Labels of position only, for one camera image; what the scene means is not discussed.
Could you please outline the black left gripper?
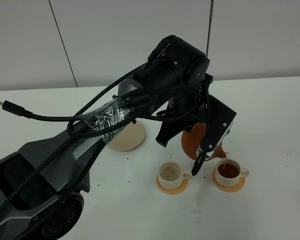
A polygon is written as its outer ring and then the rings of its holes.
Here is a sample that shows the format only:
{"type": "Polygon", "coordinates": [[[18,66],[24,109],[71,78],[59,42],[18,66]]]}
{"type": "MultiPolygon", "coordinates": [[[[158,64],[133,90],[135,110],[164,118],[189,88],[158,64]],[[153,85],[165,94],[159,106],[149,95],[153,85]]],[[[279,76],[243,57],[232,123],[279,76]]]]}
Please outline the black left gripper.
{"type": "Polygon", "coordinates": [[[206,120],[203,105],[213,77],[207,73],[198,77],[184,74],[159,74],[156,89],[158,103],[168,102],[166,110],[157,113],[162,122],[156,142],[166,147],[169,140],[183,130],[206,120]]]}

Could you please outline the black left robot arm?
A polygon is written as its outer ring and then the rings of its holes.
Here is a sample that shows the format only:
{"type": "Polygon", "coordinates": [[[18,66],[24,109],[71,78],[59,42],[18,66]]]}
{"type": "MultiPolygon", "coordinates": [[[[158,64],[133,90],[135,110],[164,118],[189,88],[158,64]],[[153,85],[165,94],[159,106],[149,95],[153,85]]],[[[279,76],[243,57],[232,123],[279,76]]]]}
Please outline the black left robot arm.
{"type": "Polygon", "coordinates": [[[28,142],[0,160],[0,240],[56,240],[77,223],[98,155],[136,119],[161,122],[156,141],[166,146],[210,113],[212,76],[207,56],[170,35],[147,62],[113,86],[118,93],[96,110],[92,99],[72,117],[40,116],[4,101],[2,109],[43,122],[66,122],[60,134],[28,142]]]}

